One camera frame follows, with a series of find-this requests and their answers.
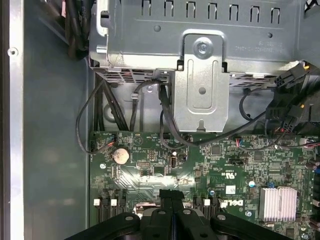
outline black cable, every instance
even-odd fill
[[[136,89],[133,91],[134,94],[139,94],[140,90],[143,87],[146,86],[150,86],[150,85],[154,85],[154,84],[163,84],[162,81],[158,80],[158,79],[151,79],[149,81],[145,81],[141,84],[139,84]],[[135,129],[135,124],[136,124],[136,117],[137,117],[137,111],[138,111],[138,99],[133,99],[132,100],[132,115],[131,115],[131,119],[130,119],[130,131],[133,132]]]
[[[84,39],[79,20],[79,13],[75,0],[66,0],[65,7],[70,17],[70,23],[76,47],[80,51],[86,51],[88,48],[84,44]]]
[[[239,146],[239,149],[247,152],[258,152],[258,151],[266,150],[275,146],[285,135],[286,135],[286,132],[280,135],[275,141],[271,141],[271,143],[267,146],[263,146],[260,148],[245,148],[245,147]]]
[[[314,141],[314,142],[308,142],[305,144],[295,145],[295,146],[287,146],[287,145],[279,145],[279,147],[283,149],[297,149],[297,148],[304,148],[304,147],[315,147],[317,145],[320,145],[320,141]]]
[[[95,79],[95,85],[97,86],[98,83],[98,79]],[[94,107],[93,107],[93,131],[98,131],[98,94],[94,95]]]
[[[104,110],[103,110],[103,91],[101,87],[96,92],[96,96],[97,96],[97,118],[99,123],[99,131],[105,131]]]
[[[164,132],[165,132],[164,111],[161,111],[161,114],[160,114],[160,140],[161,140],[162,145],[165,146],[167,149],[171,149],[171,150],[178,150],[178,149],[183,149],[183,148],[187,147],[185,145],[170,146],[169,144],[166,143],[166,141],[164,139]]]
[[[81,137],[80,137],[80,119],[81,119],[81,116],[82,114],[84,113],[84,111],[86,110],[89,102],[94,98],[95,94],[97,93],[97,91],[99,90],[99,88],[102,86],[102,84],[104,83],[104,81],[100,81],[100,83],[94,88],[94,90],[92,91],[92,93],[90,94],[88,100],[85,102],[85,104],[83,105],[83,107],[81,108],[78,116],[76,117],[76,121],[75,121],[75,135],[76,135],[76,139],[77,139],[77,142],[81,148],[81,150],[83,152],[85,152],[86,154],[99,154],[101,153],[103,150],[105,150],[106,148],[109,147],[109,145],[112,143],[112,142],[109,142],[109,143],[106,143],[104,146],[102,146],[100,149],[96,150],[96,151],[93,151],[93,152],[90,152],[90,151],[87,151],[86,148],[84,147],[84,145],[82,144],[81,142]]]
[[[248,114],[246,114],[245,110],[244,110],[244,101],[245,99],[252,93],[255,93],[255,92],[260,92],[260,91],[265,91],[265,90],[273,90],[274,87],[268,87],[268,88],[256,88],[256,89],[253,89],[251,91],[248,91],[240,100],[239,102],[239,111],[240,111],[240,114],[241,116],[245,119],[245,120],[248,120],[248,121],[251,121],[252,118],[248,116]]]
[[[107,102],[109,103],[109,106],[110,106],[110,109],[111,109],[111,113],[112,113],[112,115],[114,117],[114,121],[115,121],[118,129],[120,131],[124,131],[125,126],[123,125],[122,121],[120,120],[118,112],[117,112],[117,110],[115,108],[115,105],[114,105],[110,95],[109,95],[109,92],[106,89],[106,85],[105,84],[102,85],[102,90],[104,92],[104,95],[106,97]]]
[[[91,8],[93,6],[92,0],[81,0],[81,22],[82,34],[84,41],[87,41],[90,33]]]
[[[214,143],[214,142],[226,139],[226,138],[230,138],[233,135],[235,135],[237,133],[240,133],[240,132],[244,131],[245,129],[249,128],[250,126],[255,124],[258,120],[260,120],[266,114],[266,112],[264,111],[260,115],[258,115],[254,119],[252,119],[251,121],[247,122],[246,124],[236,128],[236,129],[234,129],[232,131],[229,131],[229,132],[226,132],[224,134],[215,136],[214,138],[204,139],[204,140],[200,140],[200,141],[197,141],[197,142],[190,142],[190,141],[185,140],[178,133],[178,130],[177,130],[176,125],[175,125],[174,118],[173,118],[172,113],[171,113],[170,101],[169,101],[168,96],[167,96],[167,90],[166,90],[166,87],[163,86],[163,85],[160,86],[160,95],[159,95],[159,97],[160,97],[161,104],[162,104],[163,115],[164,115],[164,118],[165,118],[165,120],[166,120],[166,122],[168,124],[168,127],[170,129],[171,134],[180,143],[182,143],[182,144],[184,144],[186,146],[189,146],[189,147],[198,147],[198,146],[201,146],[201,145],[211,144],[211,143]]]
[[[124,117],[124,114],[122,112],[122,109],[114,95],[114,93],[111,90],[111,86],[110,83],[108,83],[107,81],[104,81],[104,85],[103,85],[103,89],[104,89],[104,93],[108,94],[108,96],[110,97],[111,102],[109,102],[109,105],[111,105],[111,103],[113,103],[114,108],[115,108],[115,113],[118,115],[121,125],[122,125],[122,131],[129,131],[126,119]]]

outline microchip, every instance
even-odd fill
[[[294,228],[287,228],[285,230],[285,235],[288,237],[288,238],[295,238],[295,229]]]
[[[170,139],[170,134],[169,133],[164,133],[163,134],[163,139],[164,140],[169,140]]]
[[[161,175],[165,175],[165,167],[164,166],[155,166],[154,167],[154,174],[161,174]]]
[[[305,160],[303,156],[298,156],[298,163],[302,163]]]
[[[255,162],[261,162],[263,157],[264,157],[264,152],[263,151],[256,151],[254,153],[254,161]]]
[[[220,155],[221,154],[221,147],[219,145],[211,146],[211,155]]]
[[[196,178],[201,177],[201,171],[195,171],[195,177]]]
[[[178,155],[178,159],[180,162],[185,162],[188,160],[188,156],[187,155],[184,155],[184,154],[179,154]]]
[[[149,171],[148,170],[142,170],[141,171],[141,176],[148,176],[149,175]]]

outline screw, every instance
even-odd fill
[[[18,55],[18,49],[16,49],[15,47],[10,47],[7,51],[8,55],[10,57],[13,57],[13,56],[17,56]]]
[[[246,212],[245,212],[245,215],[246,215],[247,217],[251,217],[251,216],[252,216],[252,212],[246,211]]]
[[[225,215],[221,215],[221,214],[219,214],[218,216],[216,216],[216,218],[219,219],[219,220],[221,220],[221,221],[224,221],[224,220],[227,219]]]
[[[198,51],[201,54],[205,54],[207,52],[207,45],[204,43],[198,46]]]
[[[106,169],[107,165],[105,163],[100,163],[100,168],[101,169]]]
[[[154,90],[154,87],[153,86],[148,86],[146,88],[146,90],[148,91],[148,93],[152,93],[152,91]]]
[[[309,235],[304,233],[304,234],[301,235],[301,238],[303,238],[305,240],[308,240],[309,239]]]
[[[182,212],[183,212],[184,214],[191,214],[191,211],[188,210],[188,209],[185,209],[185,210],[183,210]]]

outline heatsink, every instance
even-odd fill
[[[264,222],[295,221],[297,190],[291,187],[262,188],[259,218]]]

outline capacitor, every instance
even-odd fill
[[[256,183],[255,183],[255,181],[250,181],[248,183],[248,185],[249,185],[250,188],[253,188],[256,185]]]
[[[309,162],[307,162],[307,163],[304,165],[304,167],[305,167],[306,169],[310,169],[310,170],[316,170],[316,169],[317,169],[317,166],[316,166],[316,165],[314,165],[314,164],[312,164],[312,163],[309,163]]]
[[[113,152],[113,160],[119,164],[123,165],[130,158],[130,152],[126,147],[120,146]]]
[[[308,162],[316,165],[317,167],[320,166],[320,161],[314,160],[313,158],[310,158]]]

